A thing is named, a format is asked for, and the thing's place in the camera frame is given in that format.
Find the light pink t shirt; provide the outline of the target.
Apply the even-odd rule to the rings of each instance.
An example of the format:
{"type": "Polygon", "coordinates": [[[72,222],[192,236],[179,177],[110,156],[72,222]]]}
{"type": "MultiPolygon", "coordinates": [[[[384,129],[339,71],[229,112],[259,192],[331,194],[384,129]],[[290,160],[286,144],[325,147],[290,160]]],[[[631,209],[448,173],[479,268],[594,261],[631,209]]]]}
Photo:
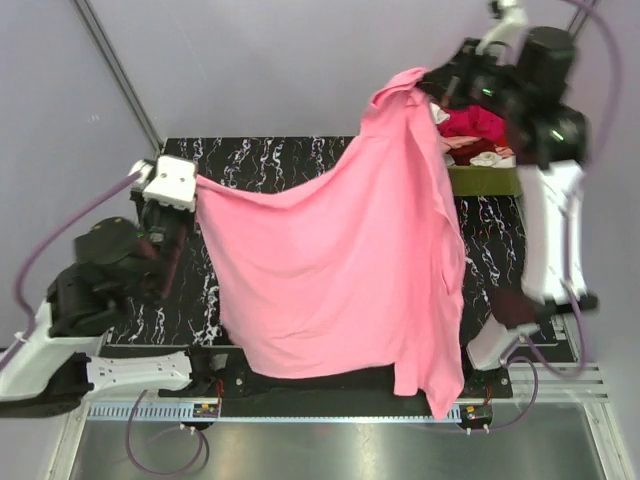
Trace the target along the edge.
{"type": "Polygon", "coordinates": [[[251,370],[309,379],[392,366],[443,418],[463,390],[466,252],[420,68],[371,99],[326,173],[277,194],[197,181],[220,318],[251,370]]]}

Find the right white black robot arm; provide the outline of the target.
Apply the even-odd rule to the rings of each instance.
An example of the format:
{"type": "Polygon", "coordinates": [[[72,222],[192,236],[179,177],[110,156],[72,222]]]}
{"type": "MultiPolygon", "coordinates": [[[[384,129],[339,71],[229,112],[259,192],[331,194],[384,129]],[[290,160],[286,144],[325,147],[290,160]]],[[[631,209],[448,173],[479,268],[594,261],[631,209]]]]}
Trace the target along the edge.
{"type": "Polygon", "coordinates": [[[466,396],[486,389],[488,370],[504,365],[552,318],[579,317],[598,307],[583,279],[578,239],[588,122],[562,102],[575,55],[568,32],[534,27],[513,65],[499,64],[480,40],[467,39],[446,64],[417,83],[444,107],[479,106],[504,120],[524,197],[521,284],[491,294],[488,320],[464,347],[464,365],[453,375],[455,387],[466,396]]]}

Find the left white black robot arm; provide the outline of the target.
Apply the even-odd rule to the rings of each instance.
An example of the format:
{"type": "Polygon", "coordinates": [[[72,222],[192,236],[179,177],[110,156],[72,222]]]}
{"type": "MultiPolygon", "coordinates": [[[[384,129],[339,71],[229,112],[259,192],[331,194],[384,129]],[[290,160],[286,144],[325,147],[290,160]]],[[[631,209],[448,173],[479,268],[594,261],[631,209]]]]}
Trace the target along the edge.
{"type": "Polygon", "coordinates": [[[159,302],[171,289],[194,214],[133,195],[138,222],[106,218],[75,238],[75,261],[50,284],[34,324],[1,356],[1,415],[48,418],[85,400],[156,390],[196,396],[216,372],[189,351],[107,359],[85,350],[128,318],[129,302],[159,302]]]}

